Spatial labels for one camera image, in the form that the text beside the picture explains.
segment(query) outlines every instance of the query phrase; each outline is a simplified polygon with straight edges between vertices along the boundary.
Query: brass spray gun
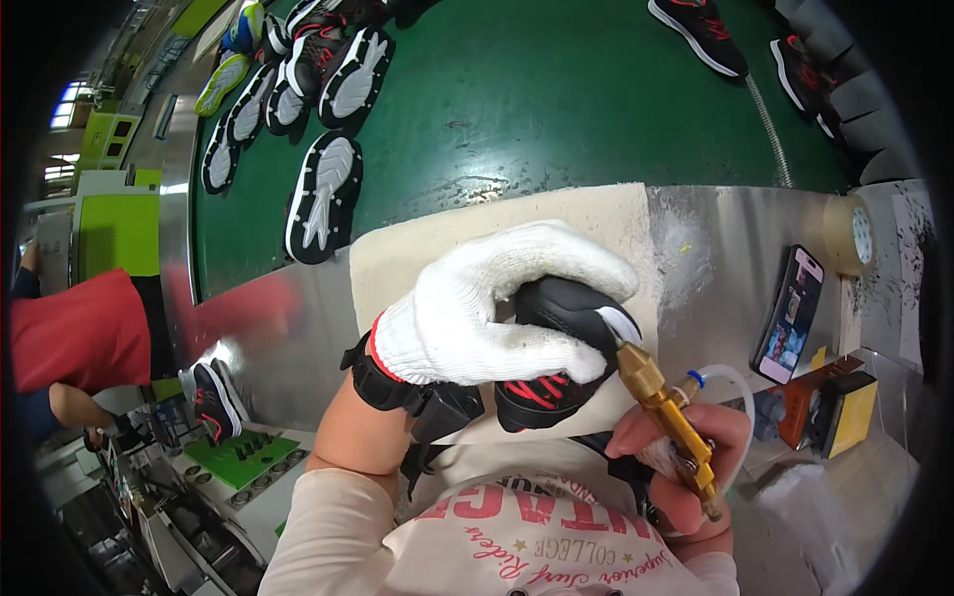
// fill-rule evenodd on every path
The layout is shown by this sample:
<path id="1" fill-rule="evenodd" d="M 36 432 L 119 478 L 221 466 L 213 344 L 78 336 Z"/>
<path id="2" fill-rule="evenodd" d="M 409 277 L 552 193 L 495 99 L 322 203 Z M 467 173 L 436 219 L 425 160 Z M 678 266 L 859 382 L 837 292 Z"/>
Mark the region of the brass spray gun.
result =
<path id="1" fill-rule="evenodd" d="M 679 479 L 702 502 L 703 513 L 717 522 L 722 518 L 721 499 L 716 475 L 709 465 L 715 445 L 699 437 L 682 415 L 682 408 L 689 405 L 699 391 L 698 379 L 687 375 L 667 388 L 665 378 L 648 352 L 619 337 L 616 344 L 619 378 L 656 427 L 672 439 Z"/>

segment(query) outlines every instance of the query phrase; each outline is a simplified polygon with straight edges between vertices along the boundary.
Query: finger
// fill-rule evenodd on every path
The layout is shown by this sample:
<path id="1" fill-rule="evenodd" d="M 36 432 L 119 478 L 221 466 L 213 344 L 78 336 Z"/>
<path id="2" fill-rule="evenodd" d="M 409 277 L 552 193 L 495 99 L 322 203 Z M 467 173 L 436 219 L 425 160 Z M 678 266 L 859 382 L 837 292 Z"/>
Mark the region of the finger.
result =
<path id="1" fill-rule="evenodd" d="M 566 372 L 583 384 L 606 370 L 606 359 L 599 350 L 559 331 L 491 323 L 487 333 L 494 349 L 484 351 L 490 358 L 473 366 L 491 380 L 530 380 Z"/>
<path id="2" fill-rule="evenodd" d="M 659 437 L 662 437 L 662 431 L 637 405 L 631 408 L 613 429 L 612 439 L 607 443 L 607 456 L 617 458 L 621 455 L 635 455 Z"/>
<path id="3" fill-rule="evenodd" d="M 674 483 L 662 474 L 653 474 L 650 501 L 666 515 L 677 532 L 692 535 L 699 531 L 702 504 L 685 486 Z"/>
<path id="4" fill-rule="evenodd" d="M 636 272 L 626 259 L 557 219 L 475 238 L 452 252 L 455 258 L 448 262 L 469 260 L 479 264 L 478 270 L 499 272 L 488 280 L 496 299 L 507 298 L 521 284 L 545 275 L 585 283 L 618 302 L 631 298 L 638 286 Z"/>
<path id="5" fill-rule="evenodd" d="M 704 403 L 687 407 L 683 414 L 700 436 L 715 441 L 710 465 L 716 481 L 724 483 L 745 453 L 749 417 L 724 405 Z"/>

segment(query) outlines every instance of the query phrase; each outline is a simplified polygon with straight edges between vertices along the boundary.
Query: tape roll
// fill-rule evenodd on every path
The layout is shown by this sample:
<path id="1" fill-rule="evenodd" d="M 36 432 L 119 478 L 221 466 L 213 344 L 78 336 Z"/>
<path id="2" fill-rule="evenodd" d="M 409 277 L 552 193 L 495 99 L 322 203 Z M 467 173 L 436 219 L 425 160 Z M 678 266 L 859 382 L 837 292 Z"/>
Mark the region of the tape roll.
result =
<path id="1" fill-rule="evenodd" d="M 871 214 L 861 197 L 829 197 L 822 220 L 825 249 L 835 270 L 844 276 L 868 275 L 877 252 Z"/>

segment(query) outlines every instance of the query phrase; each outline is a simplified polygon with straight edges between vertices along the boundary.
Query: smartphone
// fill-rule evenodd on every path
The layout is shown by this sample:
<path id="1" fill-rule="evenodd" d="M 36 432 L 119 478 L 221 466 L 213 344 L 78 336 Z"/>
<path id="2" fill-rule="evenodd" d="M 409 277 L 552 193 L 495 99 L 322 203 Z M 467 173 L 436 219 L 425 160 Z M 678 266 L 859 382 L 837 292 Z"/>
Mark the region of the smartphone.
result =
<path id="1" fill-rule="evenodd" d="M 750 362 L 752 370 L 784 385 L 791 380 L 819 306 L 825 272 L 802 246 L 791 248 L 775 307 Z"/>

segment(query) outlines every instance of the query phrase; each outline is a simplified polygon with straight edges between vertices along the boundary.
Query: white cotton glove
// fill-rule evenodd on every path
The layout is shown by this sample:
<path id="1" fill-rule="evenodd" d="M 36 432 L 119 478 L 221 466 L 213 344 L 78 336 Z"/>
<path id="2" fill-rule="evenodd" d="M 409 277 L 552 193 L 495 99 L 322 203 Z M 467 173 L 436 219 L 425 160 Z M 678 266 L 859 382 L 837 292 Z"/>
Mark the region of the white cotton glove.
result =
<path id="1" fill-rule="evenodd" d="M 468 240 L 427 265 L 411 293 L 375 321 L 371 354 L 390 376 L 419 385 L 559 372 L 579 383 L 594 380 L 606 360 L 586 343 L 534 325 L 494 322 L 496 302 L 546 275 L 585 283 L 618 302 L 637 285 L 626 260 L 563 221 L 515 226 Z"/>

